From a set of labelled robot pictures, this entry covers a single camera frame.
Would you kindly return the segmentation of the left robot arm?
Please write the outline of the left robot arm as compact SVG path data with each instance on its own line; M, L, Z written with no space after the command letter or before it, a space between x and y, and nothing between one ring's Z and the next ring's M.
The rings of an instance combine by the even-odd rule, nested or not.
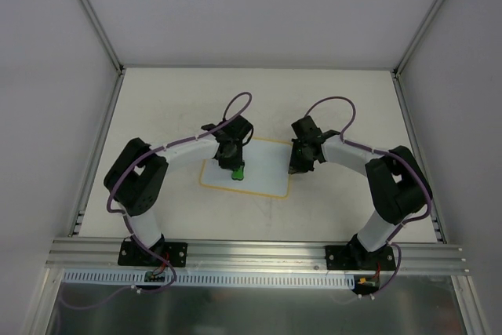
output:
M219 168L231 172L232 180L244 179L243 148L254 127L241 115L202 127L200 137L188 137L166 147L152 148L140 138L130 140L104 178L109 191L107 211L122 215L131 234L121 245L121 266L159 267L167 260L184 266L175 252L180 244L169 244L160 231L152 207L158 199L167 173L193 162L213 159Z

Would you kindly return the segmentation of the yellow framed small whiteboard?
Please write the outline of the yellow framed small whiteboard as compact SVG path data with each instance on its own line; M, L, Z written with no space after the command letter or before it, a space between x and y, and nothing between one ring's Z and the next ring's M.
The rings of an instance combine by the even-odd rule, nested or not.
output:
M267 198L287 198L291 150L292 144L288 141L254 137L243 148L245 166L242 180L232 179L231 172L221 169L216 161L207 160L203 162L198 182L204 188Z

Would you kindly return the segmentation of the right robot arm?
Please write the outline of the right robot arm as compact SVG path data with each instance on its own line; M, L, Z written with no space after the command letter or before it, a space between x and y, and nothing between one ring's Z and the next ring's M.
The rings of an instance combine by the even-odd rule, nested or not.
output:
M328 162L363 175L374 211L335 258L368 269L388 243L423 208L431 210L432 191L410 149L377 150L347 140L341 132L321 131L307 115L292 124L295 134L288 174L308 173Z

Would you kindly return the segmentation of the green bone-shaped eraser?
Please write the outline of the green bone-shaped eraser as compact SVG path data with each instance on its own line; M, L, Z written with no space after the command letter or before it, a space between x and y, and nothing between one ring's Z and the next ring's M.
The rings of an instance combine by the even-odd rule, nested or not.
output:
M244 180L244 165L239 166L237 169L233 169L231 172L231 179L236 181Z

